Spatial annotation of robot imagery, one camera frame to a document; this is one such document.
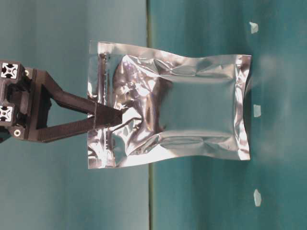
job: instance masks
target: teal wall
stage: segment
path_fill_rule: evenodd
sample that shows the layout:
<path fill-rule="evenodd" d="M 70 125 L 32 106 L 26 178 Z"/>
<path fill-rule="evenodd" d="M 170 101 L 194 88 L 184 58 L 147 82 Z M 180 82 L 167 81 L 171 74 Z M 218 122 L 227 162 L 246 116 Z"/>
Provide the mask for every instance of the teal wall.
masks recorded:
<path fill-rule="evenodd" d="M 307 1 L 149 3 L 151 47 L 189 57 L 252 54 L 252 103 L 261 105 L 261 117 L 251 121 L 250 162 L 152 164 L 152 229 L 306 229 Z M 249 22 L 259 24 L 258 33 Z"/>
<path fill-rule="evenodd" d="M 144 0 L 2 0 L 0 58 L 85 97 L 90 40 L 146 45 Z M 54 106 L 50 124 L 83 118 Z M 1 144 L 0 229 L 148 229 L 148 166 L 88 170 L 86 135 Z"/>

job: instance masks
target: silver foil bag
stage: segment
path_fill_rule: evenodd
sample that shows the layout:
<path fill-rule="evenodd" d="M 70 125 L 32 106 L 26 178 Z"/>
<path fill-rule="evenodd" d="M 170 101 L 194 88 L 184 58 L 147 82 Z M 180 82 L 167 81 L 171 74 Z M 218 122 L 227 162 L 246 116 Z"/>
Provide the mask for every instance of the silver foil bag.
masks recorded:
<path fill-rule="evenodd" d="M 251 56 L 182 57 L 92 42 L 88 96 L 123 111 L 88 133 L 89 168 L 183 156 L 249 160 L 243 99 Z"/>

